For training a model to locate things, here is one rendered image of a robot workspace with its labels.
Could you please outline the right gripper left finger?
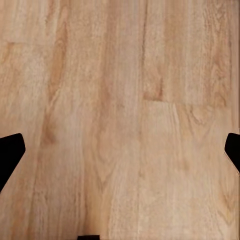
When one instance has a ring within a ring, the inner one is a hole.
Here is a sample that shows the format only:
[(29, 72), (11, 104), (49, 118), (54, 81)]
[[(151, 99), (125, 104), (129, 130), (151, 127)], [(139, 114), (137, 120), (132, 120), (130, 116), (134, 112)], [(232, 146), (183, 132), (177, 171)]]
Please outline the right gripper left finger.
[(0, 138), (0, 192), (26, 152), (21, 133)]

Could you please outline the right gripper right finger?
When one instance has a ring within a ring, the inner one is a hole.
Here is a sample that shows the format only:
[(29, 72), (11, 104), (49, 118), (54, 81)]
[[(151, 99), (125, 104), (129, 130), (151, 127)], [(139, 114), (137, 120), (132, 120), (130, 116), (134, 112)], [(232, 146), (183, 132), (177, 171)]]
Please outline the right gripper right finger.
[(240, 134), (229, 133), (224, 150), (240, 172)]

